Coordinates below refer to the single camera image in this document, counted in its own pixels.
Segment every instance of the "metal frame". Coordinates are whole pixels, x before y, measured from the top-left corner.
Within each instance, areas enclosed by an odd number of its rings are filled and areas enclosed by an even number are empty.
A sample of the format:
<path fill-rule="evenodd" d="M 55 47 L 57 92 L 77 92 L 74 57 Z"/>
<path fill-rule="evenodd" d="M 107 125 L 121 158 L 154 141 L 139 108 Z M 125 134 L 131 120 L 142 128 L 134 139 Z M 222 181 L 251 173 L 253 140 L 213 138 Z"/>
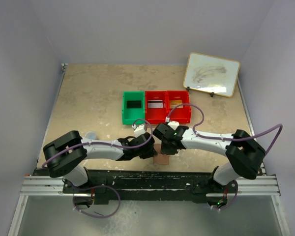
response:
<path fill-rule="evenodd" d="M 61 88 L 61 84 L 65 75 L 65 71 L 68 64 L 62 64 L 62 77 L 59 85 L 58 94 Z M 255 134 L 252 127 L 251 119 L 247 110 L 245 99 L 242 95 L 242 89 L 237 80 L 240 96 L 246 113 L 246 118 L 249 124 L 249 129 L 252 135 Z M 57 99 L 53 105 L 52 113 L 56 105 Z M 256 180 L 248 180 L 239 178 L 238 182 L 238 195 L 239 196 L 271 196 L 274 205 L 275 213 L 279 222 L 279 226 L 283 236 L 290 236 L 290 229 L 285 216 L 284 208 L 280 199 L 280 190 L 276 176 L 267 176 L 265 166 L 261 164 L 261 171 L 263 176 L 257 176 Z M 62 178 L 50 178 L 42 176 L 28 176 L 24 178 L 24 182 L 21 188 L 19 201 L 14 213 L 12 224 L 8 236 L 17 236 L 22 222 L 23 214 L 25 211 L 26 203 L 29 196 L 73 196 L 73 194 L 63 193 Z M 88 196 L 89 194 L 74 194 L 74 196 Z M 208 196 L 221 196 L 221 194 L 208 194 Z"/>

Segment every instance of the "wooden table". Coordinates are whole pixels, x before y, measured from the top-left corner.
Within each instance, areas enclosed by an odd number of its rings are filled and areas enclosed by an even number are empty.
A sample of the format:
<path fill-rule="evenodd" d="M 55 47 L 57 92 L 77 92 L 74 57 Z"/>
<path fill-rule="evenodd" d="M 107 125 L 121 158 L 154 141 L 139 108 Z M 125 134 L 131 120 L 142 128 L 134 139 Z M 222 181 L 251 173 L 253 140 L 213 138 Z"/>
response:
<path fill-rule="evenodd" d="M 122 125 L 121 107 L 124 91 L 184 90 L 185 66 L 171 65 L 106 65 L 70 64 L 64 76 L 55 109 L 46 131 L 44 145 L 71 130 L 80 135 L 95 131 L 100 140 L 113 140 L 132 135 L 130 126 Z M 232 133 L 237 129 L 249 132 L 244 107 L 236 85 L 233 97 L 214 96 L 190 91 L 190 102 L 201 107 L 205 122 L 197 130 Z M 191 123 L 198 123 L 201 114 L 192 108 Z M 45 161 L 43 153 L 37 167 Z M 227 158 L 203 151 L 181 150 L 170 157 L 169 165 L 153 164 L 153 159 L 138 157 L 131 161 L 105 159 L 86 160 L 88 169 L 211 172 Z"/>

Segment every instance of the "green plastic container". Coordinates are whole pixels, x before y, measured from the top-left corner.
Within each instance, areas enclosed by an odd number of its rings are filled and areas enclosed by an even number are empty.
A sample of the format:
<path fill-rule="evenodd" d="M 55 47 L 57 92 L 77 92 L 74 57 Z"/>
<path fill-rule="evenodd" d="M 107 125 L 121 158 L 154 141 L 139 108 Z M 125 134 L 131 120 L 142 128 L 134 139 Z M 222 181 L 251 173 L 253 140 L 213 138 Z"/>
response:
<path fill-rule="evenodd" d="M 136 119 L 145 119 L 145 92 L 125 91 L 122 101 L 122 123 L 132 124 Z M 136 124 L 143 124 L 144 121 L 137 121 Z"/>

